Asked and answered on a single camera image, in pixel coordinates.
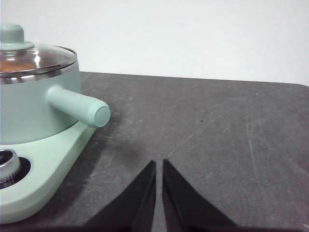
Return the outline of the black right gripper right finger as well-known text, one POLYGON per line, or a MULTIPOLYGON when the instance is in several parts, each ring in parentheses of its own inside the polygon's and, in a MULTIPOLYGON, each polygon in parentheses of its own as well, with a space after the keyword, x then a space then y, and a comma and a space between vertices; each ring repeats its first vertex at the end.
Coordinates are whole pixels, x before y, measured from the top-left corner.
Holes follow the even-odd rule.
POLYGON ((163 159, 162 200, 169 232, 297 232, 295 228, 240 226, 204 198, 163 159))

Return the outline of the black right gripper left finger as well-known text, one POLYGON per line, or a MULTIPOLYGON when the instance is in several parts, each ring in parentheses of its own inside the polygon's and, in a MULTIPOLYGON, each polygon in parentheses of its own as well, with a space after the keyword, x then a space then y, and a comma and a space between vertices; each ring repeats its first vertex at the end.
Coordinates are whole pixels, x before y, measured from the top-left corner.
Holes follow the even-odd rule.
POLYGON ((156 163, 150 161, 128 187, 86 224, 41 227, 34 232, 150 232, 156 200, 156 163))

